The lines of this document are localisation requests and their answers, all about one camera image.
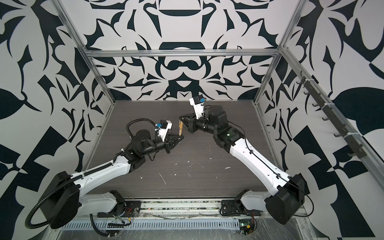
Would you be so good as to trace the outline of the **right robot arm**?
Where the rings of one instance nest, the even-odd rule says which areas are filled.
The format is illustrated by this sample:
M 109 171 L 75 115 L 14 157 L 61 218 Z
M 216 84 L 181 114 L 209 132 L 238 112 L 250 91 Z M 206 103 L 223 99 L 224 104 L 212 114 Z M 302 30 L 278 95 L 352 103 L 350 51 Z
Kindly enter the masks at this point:
M 179 120 L 190 132 L 212 134 L 216 144 L 243 163 L 265 186 L 267 194 L 251 190 L 238 195 L 240 206 L 247 211 L 268 212 L 278 223 L 285 225 L 305 203 L 305 180 L 290 176 L 252 146 L 239 125 L 231 122 L 222 106 L 195 106 L 193 114 L 181 115 Z

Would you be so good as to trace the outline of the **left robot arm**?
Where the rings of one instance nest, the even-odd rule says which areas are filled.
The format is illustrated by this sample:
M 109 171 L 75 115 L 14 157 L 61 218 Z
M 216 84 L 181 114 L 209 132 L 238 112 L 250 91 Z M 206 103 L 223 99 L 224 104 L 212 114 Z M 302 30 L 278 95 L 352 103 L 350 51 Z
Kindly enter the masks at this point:
M 184 139 L 182 135 L 167 133 L 165 138 L 151 138 L 148 130 L 140 130 L 131 142 L 111 161 L 92 169 L 68 174 L 57 174 L 39 200 L 47 225 L 58 229 L 78 216 L 106 213 L 118 217 L 127 209 L 124 197 L 116 190 L 91 195 L 93 189 L 138 169 L 161 150 L 169 153 Z

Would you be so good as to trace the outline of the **tan pen cap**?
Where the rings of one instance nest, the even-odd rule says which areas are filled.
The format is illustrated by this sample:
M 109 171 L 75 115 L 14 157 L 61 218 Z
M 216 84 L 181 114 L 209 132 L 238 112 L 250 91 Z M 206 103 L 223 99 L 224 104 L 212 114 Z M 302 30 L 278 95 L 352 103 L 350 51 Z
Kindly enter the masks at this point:
M 179 129 L 182 131 L 183 130 L 184 123 L 179 120 Z

